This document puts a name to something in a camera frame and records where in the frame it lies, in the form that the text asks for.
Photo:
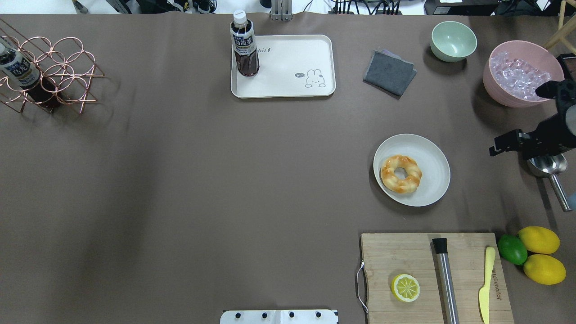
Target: yellow lemon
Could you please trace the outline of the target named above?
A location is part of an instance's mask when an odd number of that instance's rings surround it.
[[[566,278],[562,262],[546,254],[532,254],[524,263],[528,278],[543,285],[555,285]]]
[[[560,247],[560,239],[556,233],[540,226],[528,226],[518,232],[518,238],[528,251],[542,254],[552,254]]]
[[[413,302],[420,296],[420,284],[409,274],[399,274],[392,280],[392,294],[403,302]]]

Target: cutting board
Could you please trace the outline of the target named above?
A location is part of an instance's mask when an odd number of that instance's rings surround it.
[[[514,323],[493,233],[363,233],[368,324],[446,323],[442,285],[431,245],[434,238],[448,241],[460,323],[483,323],[478,291],[484,284],[487,246],[497,251],[490,282],[490,324]],[[392,280],[400,273],[410,274],[420,283],[420,296],[414,302],[401,302],[392,295]]]

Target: copper wire rack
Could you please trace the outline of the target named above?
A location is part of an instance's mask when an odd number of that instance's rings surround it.
[[[84,49],[80,39],[65,37],[52,43],[42,36],[27,38],[1,18],[0,32],[4,35],[4,41],[39,68],[40,85],[52,93],[63,106],[70,107],[80,115],[86,104],[98,101],[90,88],[93,78],[104,77],[104,72],[96,64],[94,55]],[[42,83],[43,78],[49,79],[55,85],[55,90],[46,89]],[[45,112],[52,113],[53,109],[40,105],[44,102],[35,102],[25,90],[0,73],[0,103],[3,105],[22,113],[27,104],[34,104]]]

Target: lemon slice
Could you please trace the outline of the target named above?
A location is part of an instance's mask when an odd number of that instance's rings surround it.
[[[392,294],[403,302],[413,302],[420,296],[418,280],[409,274],[399,274],[392,280]]]

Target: white bottle cap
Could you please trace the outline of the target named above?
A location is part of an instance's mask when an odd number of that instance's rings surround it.
[[[247,21],[246,19],[246,12],[244,10],[236,10],[234,12],[234,22],[238,25],[245,24]]]

